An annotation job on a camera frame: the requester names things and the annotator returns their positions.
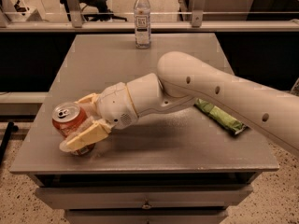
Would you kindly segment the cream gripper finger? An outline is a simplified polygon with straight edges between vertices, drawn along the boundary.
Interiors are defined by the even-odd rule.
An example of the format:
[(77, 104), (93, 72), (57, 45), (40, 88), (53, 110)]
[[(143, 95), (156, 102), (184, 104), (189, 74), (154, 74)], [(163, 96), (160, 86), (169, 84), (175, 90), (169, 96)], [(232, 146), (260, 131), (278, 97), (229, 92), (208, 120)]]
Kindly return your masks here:
[(80, 99), (77, 100), (77, 104), (80, 105), (95, 105), (98, 98), (99, 98), (100, 94), (99, 93), (90, 93)]
[(86, 119), (69, 134), (59, 145), (63, 152), (74, 152), (88, 145), (106, 139), (111, 133), (112, 125), (104, 119)]

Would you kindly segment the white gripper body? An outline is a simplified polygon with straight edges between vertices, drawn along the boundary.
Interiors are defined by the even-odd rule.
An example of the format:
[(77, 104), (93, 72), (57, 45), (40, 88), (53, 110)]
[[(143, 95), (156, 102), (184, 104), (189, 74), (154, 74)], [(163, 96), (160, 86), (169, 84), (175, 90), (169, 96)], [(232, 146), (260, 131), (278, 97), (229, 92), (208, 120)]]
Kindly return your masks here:
[(125, 129), (138, 121), (127, 85), (122, 82), (100, 93), (96, 109), (101, 118), (115, 129)]

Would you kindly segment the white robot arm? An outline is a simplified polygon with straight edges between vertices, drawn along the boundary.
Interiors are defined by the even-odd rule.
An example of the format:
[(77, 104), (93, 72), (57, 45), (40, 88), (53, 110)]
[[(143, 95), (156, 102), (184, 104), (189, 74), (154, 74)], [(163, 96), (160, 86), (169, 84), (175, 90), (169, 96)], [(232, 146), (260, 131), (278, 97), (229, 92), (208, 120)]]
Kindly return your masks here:
[(88, 118), (60, 144), (74, 152), (149, 114), (167, 114), (200, 98), (224, 110), (294, 156), (299, 155), (299, 97), (222, 72), (193, 56), (164, 54), (157, 72), (76, 101)]

